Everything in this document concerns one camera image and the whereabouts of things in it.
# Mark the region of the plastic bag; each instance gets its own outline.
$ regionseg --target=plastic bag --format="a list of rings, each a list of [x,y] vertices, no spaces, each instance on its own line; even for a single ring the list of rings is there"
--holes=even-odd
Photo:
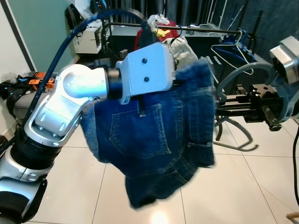
[[[169,24],[169,20],[165,18],[162,14],[151,15],[148,19],[148,24],[152,25],[157,20],[157,23]]]

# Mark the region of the white shelf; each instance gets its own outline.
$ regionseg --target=white shelf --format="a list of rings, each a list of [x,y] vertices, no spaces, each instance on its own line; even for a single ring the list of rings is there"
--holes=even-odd
[[[86,30],[74,38],[75,51],[78,54],[97,54],[101,50],[102,22],[91,22]]]

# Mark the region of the tile floor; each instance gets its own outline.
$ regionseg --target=tile floor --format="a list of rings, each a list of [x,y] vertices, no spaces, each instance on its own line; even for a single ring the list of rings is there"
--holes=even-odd
[[[265,123],[243,124],[260,147],[250,153],[214,147],[216,166],[200,169],[167,200],[130,208],[124,176],[96,161],[78,128],[56,159],[48,188],[30,224],[289,224],[299,211],[293,192],[293,120],[276,133]],[[230,124],[221,141],[246,139]]]

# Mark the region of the metal rail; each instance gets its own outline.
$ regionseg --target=metal rail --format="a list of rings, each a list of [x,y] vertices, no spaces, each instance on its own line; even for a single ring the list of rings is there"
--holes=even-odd
[[[111,26],[125,26],[125,27],[141,27],[141,24],[135,23],[123,23],[123,22],[109,22],[104,24],[101,32],[102,48],[104,53],[107,53],[107,42],[106,42],[106,28]],[[200,28],[190,28],[190,27],[172,27],[172,26],[157,26],[160,29],[176,29],[176,30],[186,30],[186,31],[197,31],[202,33],[221,33],[221,34],[240,34],[240,31],[232,30],[221,30],[221,29],[200,29]]]

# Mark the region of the jeans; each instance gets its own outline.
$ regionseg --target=jeans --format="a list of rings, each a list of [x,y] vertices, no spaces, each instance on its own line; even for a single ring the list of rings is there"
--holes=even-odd
[[[177,70],[176,79],[181,84],[169,91],[145,94],[127,105],[94,101],[83,111],[90,150],[126,176],[133,208],[169,197],[198,167],[214,164],[211,70],[198,60]]]

